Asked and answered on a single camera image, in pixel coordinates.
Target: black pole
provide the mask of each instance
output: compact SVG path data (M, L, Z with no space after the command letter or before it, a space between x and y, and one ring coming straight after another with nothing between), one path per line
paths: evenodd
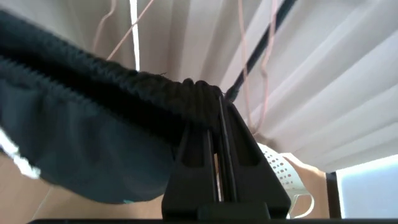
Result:
M282 5L280 6L277 14L276 14L276 19L275 19L275 33L277 32L278 28L282 24L282 22L285 20L287 14L290 12L290 10L293 8L293 5L295 4L296 0L285 0ZM259 60L261 54L264 52L266 47L268 46L268 35L269 35L269 26L262 35L261 40L257 44L256 48L254 49L254 52L251 54L246 66L248 68L248 74L250 71L253 69L254 65L257 63ZM238 78L235 80L234 85L231 86L231 88L228 89L228 91L225 94L225 99L229 100L231 102L235 101L236 97L238 96L239 89L241 88L242 84L244 81L243 77L243 69L241 73L239 74Z

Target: pink string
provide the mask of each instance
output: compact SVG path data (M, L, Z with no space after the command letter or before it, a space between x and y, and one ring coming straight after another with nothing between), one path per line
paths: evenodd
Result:
M98 45L98 41L100 40L100 35L102 32L102 29L104 27L104 23L105 21L108 19L109 16L112 16L114 10L116 9L116 0L112 0L111 1L111 9L109 10L109 12L107 13L107 15L105 15L102 19L101 22L99 22L98 26L97 26L97 30L95 32L95 37L94 37L94 41L93 41L93 47L92 47L92 51L93 53L96 52L96 48Z
M154 2L154 0L150 0L150 2L148 3L148 5L144 8L144 10L142 10L141 14L138 16L137 21L135 23L133 23L130 27L130 29L126 32L126 34L124 35L124 37L120 40L120 42L117 44L117 46L113 49L112 53L109 55L109 57L107 58L107 60L110 60L113 55L119 50L120 46L123 44L123 42L127 39L127 36L131 33L132 28L137 25L138 21L141 19L141 17L145 14L146 10L148 10L149 6Z
M271 25L269 29L269 37L268 37L268 46L266 49L266 54L264 56L264 60L261 63L261 73L264 78L264 102L262 104L262 111L261 117L258 122L258 125L253 130L253 123L251 118L251 110L250 110L250 96L249 96L249 87L248 87L248 69L246 67L246 34L244 32L244 22L243 22L243 4L242 0L238 1L238 14L239 14L239 26L241 31L241 38L242 38L242 63L243 63L243 88L244 88L244 97L245 97L245 105L246 105L246 112L248 114L248 123L249 129L252 131L253 135L257 134L257 132L261 129L261 126L264 122L266 116L266 109L268 104L268 75L266 73L266 65L271 55L272 47L274 45L274 34L275 34L275 19L276 19L276 10L277 10L277 1L272 0L272 11L271 11Z

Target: brown floor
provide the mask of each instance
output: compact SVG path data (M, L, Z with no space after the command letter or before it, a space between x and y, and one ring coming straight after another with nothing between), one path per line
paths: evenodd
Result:
M161 218L162 197L150 202L107 205L93 202L60 187L21 175L14 163L0 155L0 223L20 224L39 218ZM309 206L305 197L293 211ZM325 211L315 206L309 217L320 218Z

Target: dark blue fabric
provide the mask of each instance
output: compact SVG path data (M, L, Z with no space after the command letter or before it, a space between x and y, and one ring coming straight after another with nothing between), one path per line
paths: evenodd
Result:
M106 203L163 194L186 122L221 91L96 58L0 11L0 126L41 178Z

